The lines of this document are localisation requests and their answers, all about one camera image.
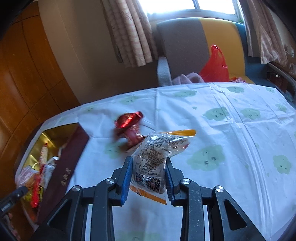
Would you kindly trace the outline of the clear orange-edged snack bag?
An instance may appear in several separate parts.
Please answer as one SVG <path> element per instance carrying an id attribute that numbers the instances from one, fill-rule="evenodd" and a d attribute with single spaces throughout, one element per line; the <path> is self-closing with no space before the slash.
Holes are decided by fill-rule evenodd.
<path id="1" fill-rule="evenodd" d="M 167 158 L 183 152 L 196 130 L 150 133 L 132 154 L 130 189 L 136 194 L 165 204 Z"/>

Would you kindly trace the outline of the long red foil snack packet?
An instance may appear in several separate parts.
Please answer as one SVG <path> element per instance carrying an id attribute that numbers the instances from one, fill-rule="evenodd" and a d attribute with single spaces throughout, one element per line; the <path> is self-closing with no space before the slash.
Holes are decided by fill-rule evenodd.
<path id="1" fill-rule="evenodd" d="M 41 175 L 36 174 L 34 178 L 34 186 L 32 190 L 32 200 L 31 200 L 32 208 L 36 208 L 40 201 L 40 181 L 41 181 Z"/>

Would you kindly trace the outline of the yellow-white snack bag in box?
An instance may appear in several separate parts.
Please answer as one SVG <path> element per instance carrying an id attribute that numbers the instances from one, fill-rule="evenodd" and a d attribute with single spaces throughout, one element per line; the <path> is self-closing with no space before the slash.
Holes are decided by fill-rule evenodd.
<path id="1" fill-rule="evenodd" d="M 20 172 L 18 178 L 16 179 L 16 187 L 26 186 L 30 189 L 35 182 L 35 177 L 39 174 L 38 170 L 33 169 L 31 166 L 26 166 Z"/>

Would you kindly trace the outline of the small red white snack packet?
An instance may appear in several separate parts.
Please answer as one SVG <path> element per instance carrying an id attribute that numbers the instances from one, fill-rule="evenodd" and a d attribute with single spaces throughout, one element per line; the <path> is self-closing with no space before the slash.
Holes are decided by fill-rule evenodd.
<path id="1" fill-rule="evenodd" d="M 40 157 L 39 157 L 39 167 L 40 172 L 43 171 L 43 168 L 48 160 L 48 144 L 45 143 L 43 147 L 41 148 Z"/>

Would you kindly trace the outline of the dark red gold box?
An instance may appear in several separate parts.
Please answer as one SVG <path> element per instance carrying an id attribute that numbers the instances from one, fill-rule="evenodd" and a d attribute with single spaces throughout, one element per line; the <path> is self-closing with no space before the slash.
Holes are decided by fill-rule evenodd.
<path id="1" fill-rule="evenodd" d="M 48 144 L 48 160 L 53 156 L 58 156 L 57 166 L 53 171 L 48 187 L 45 191 L 40 186 L 40 201 L 36 208 L 31 207 L 33 186 L 21 199 L 21 204 L 26 218 L 30 225 L 36 229 L 42 221 L 49 215 L 53 208 L 65 195 L 75 167 L 86 147 L 90 137 L 79 123 L 48 128 L 37 131 L 28 140 L 26 151 L 24 152 L 20 165 L 16 171 L 15 182 L 20 172 L 26 166 L 31 166 L 38 170 L 41 148 Z"/>

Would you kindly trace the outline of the white cloud-print tablecloth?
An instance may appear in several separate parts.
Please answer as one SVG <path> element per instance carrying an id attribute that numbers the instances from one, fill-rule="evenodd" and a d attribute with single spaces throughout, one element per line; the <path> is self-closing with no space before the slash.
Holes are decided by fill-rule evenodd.
<path id="1" fill-rule="evenodd" d="M 266 240 L 295 216 L 295 109 L 275 88 L 253 84 L 174 85 L 126 93 L 65 111 L 41 130 L 79 123 L 90 139 L 70 186 L 94 186 L 123 165 L 115 120 L 141 111 L 140 132 L 195 130 L 175 168 L 200 186 L 223 186 Z"/>

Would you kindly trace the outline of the dark red foil snack packet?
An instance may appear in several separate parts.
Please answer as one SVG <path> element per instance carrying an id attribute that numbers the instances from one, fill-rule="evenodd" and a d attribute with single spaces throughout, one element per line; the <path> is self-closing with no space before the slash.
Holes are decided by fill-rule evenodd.
<path id="1" fill-rule="evenodd" d="M 115 120 L 116 135 L 126 138 L 126 151 L 136 149 L 146 138 L 139 130 L 139 122 L 144 117 L 141 111 L 122 114 Z"/>

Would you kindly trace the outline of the brown wooden wardrobe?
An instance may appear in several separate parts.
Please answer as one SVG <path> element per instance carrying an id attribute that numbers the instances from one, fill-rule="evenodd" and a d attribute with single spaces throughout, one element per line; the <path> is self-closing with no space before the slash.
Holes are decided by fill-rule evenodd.
<path id="1" fill-rule="evenodd" d="M 34 1 L 1 40 L 1 197 L 15 189 L 15 164 L 33 130 L 77 106 Z"/>

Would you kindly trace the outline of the pink cloth on sofa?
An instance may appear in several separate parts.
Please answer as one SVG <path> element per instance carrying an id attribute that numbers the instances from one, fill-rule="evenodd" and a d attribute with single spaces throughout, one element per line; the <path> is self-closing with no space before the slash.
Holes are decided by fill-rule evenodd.
<path id="1" fill-rule="evenodd" d="M 203 78 L 197 73 L 190 73 L 188 75 L 180 75 L 172 80 L 173 85 L 204 83 Z"/>

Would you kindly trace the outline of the red plastic bag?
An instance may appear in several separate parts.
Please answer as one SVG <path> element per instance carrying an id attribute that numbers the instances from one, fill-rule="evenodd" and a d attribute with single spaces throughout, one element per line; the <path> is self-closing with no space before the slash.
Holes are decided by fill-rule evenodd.
<path id="1" fill-rule="evenodd" d="M 211 56 L 199 75 L 204 82 L 229 82 L 228 66 L 217 45 L 211 45 Z"/>

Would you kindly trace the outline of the grey yellow blue sofa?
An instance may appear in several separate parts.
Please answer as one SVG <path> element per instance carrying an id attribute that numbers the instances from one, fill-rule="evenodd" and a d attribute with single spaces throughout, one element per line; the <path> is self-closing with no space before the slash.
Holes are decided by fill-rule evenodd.
<path id="1" fill-rule="evenodd" d="M 163 51 L 158 60 L 159 86 L 192 72 L 200 73 L 211 56 L 211 46 L 218 46 L 226 60 L 230 77 L 266 87 L 267 65 L 248 54 L 246 27 L 241 23 L 213 18 L 177 18 L 157 23 L 157 40 Z"/>

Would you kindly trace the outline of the beige patterned right curtain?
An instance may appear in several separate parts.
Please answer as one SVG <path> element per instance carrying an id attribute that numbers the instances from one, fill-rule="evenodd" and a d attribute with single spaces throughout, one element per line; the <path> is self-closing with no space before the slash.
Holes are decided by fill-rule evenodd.
<path id="1" fill-rule="evenodd" d="M 277 62 L 287 65 L 287 56 L 275 21 L 263 1 L 240 1 L 250 57 L 262 64 Z"/>

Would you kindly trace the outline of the beige patterned curtain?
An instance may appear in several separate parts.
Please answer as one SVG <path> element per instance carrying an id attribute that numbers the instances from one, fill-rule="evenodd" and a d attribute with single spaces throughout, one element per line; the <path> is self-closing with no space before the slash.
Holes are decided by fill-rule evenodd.
<path id="1" fill-rule="evenodd" d="M 126 67 L 158 59 L 152 27 L 139 1 L 102 1 L 114 47 Z"/>
<path id="2" fill-rule="evenodd" d="M 287 56 L 275 21 L 263 1 L 240 1 L 250 57 L 262 64 L 277 62 L 287 65 Z"/>

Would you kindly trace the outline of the beige patterned left curtain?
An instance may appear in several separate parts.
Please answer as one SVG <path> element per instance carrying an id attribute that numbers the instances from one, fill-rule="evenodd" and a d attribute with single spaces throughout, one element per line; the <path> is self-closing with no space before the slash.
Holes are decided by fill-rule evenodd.
<path id="1" fill-rule="evenodd" d="M 152 27 L 139 1 L 102 1 L 114 47 L 126 67 L 158 59 Z"/>

